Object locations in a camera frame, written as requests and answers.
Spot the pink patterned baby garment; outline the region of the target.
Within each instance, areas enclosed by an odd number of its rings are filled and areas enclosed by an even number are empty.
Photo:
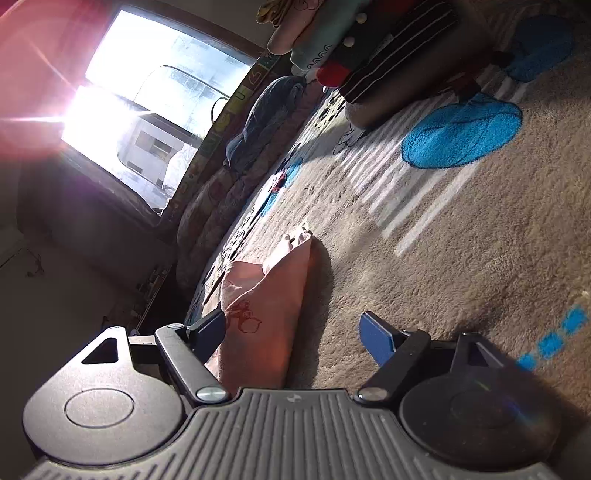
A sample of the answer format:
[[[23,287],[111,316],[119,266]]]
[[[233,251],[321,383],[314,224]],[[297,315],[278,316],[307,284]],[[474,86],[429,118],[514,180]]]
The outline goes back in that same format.
[[[231,394],[283,387],[318,272],[314,234],[291,229],[262,263],[231,262],[221,281],[225,336],[206,367]]]

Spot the Mickey Mouse plush blanket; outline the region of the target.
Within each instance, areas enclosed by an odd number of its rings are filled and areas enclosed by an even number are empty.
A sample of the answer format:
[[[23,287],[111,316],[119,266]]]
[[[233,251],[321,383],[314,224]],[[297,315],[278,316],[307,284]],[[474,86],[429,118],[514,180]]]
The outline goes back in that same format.
[[[484,334],[590,410],[590,5],[488,3],[510,69],[479,94],[416,102],[367,133],[325,98],[204,270],[190,314],[221,300],[232,260],[314,235],[287,384],[353,389],[376,365],[363,311],[434,338]]]

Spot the dark teal folded blanket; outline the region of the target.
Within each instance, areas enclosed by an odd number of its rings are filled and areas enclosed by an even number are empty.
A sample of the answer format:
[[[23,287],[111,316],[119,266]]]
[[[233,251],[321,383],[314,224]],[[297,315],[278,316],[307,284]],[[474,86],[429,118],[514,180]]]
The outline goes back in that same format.
[[[250,109],[242,131],[226,145],[225,160],[232,171],[241,174],[249,169],[276,130],[296,110],[305,88],[304,77],[283,76],[263,90]]]

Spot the red folded garment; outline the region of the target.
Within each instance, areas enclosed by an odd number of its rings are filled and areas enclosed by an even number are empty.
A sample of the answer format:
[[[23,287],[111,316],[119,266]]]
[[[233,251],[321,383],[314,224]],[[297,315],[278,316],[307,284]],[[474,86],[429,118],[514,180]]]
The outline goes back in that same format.
[[[338,88],[345,82],[351,72],[351,69],[341,63],[328,60],[321,68],[318,68],[315,77],[322,86]]]

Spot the beige folded garment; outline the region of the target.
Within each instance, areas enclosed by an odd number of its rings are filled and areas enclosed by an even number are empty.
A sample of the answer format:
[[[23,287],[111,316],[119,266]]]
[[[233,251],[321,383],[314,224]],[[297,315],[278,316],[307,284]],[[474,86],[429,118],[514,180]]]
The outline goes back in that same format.
[[[361,101],[346,104],[353,126],[376,128],[412,102],[438,94],[464,75],[474,77],[485,66],[495,45],[485,19],[466,1],[454,6],[459,24],[451,32],[370,88]]]

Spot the black striped folded garment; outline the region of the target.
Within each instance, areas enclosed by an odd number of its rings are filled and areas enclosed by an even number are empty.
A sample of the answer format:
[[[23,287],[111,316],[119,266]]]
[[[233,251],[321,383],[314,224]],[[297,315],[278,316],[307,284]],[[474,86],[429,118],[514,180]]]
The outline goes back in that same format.
[[[450,1],[375,1],[363,9],[366,24],[353,24],[329,57],[352,70],[339,86],[347,102],[356,103],[389,74],[401,69],[441,40],[459,23]]]

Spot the pink folded garment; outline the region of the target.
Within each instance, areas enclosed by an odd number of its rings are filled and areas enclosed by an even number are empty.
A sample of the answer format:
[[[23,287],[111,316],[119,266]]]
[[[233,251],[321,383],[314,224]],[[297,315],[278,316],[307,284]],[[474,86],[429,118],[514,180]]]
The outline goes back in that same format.
[[[283,55],[290,52],[297,37],[304,32],[304,29],[308,27],[314,16],[315,10],[297,10],[290,7],[283,22],[280,23],[280,27],[273,32],[270,41],[267,43],[267,49],[270,53]]]

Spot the teal folded garment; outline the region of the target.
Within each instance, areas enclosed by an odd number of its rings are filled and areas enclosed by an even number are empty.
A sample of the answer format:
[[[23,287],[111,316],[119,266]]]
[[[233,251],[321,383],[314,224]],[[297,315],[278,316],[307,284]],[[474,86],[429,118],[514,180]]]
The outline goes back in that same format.
[[[321,67],[356,21],[356,14],[369,4],[367,0],[329,0],[322,3],[311,24],[295,41],[290,54],[291,63],[302,71]]]

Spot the yellow folded garment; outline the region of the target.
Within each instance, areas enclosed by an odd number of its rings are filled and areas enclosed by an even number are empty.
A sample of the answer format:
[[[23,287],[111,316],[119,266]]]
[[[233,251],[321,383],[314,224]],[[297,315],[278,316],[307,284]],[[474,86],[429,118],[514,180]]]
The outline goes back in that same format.
[[[297,0],[271,0],[266,1],[259,6],[259,10],[256,13],[256,22],[259,24],[270,23],[274,28],[280,26],[283,22],[284,17],[291,8],[301,10],[301,8],[307,8],[307,1]]]

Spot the colourful bed bumper rail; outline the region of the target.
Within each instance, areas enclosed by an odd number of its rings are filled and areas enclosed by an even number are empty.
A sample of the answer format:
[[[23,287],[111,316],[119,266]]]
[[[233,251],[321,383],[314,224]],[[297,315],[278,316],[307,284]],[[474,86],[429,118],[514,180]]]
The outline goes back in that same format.
[[[180,219],[198,187],[204,184],[218,168],[217,164],[223,161],[224,145],[231,137],[232,129],[238,126],[240,115],[246,108],[252,106],[263,89],[277,77],[279,68],[276,64],[280,63],[280,59],[280,55],[265,52],[247,71],[197,148],[176,192],[161,215],[158,224],[160,229],[166,230]]]

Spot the window frame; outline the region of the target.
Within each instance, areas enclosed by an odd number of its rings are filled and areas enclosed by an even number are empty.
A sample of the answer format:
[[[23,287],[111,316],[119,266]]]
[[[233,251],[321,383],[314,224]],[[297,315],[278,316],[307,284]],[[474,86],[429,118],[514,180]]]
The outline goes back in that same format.
[[[62,139],[161,215],[253,62],[210,35],[122,5],[66,109]]]

